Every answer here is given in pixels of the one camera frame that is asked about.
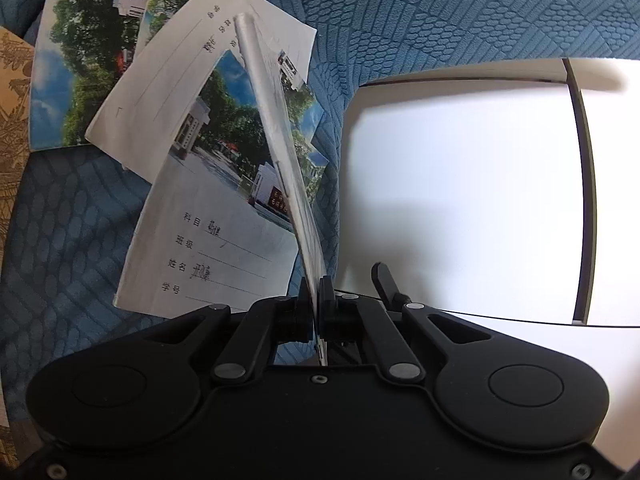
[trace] screw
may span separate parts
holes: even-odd
[[[571,478],[574,480],[587,480],[591,476],[591,466],[588,464],[578,464],[571,469]]]
[[[49,464],[47,466],[47,476],[51,480],[64,480],[66,478],[66,469],[60,464]]]
[[[246,370],[242,365],[236,363],[222,363],[214,368],[213,373],[220,379],[239,379]]]
[[[396,379],[415,379],[420,375],[420,368],[411,363],[396,363],[389,367],[389,373]]]

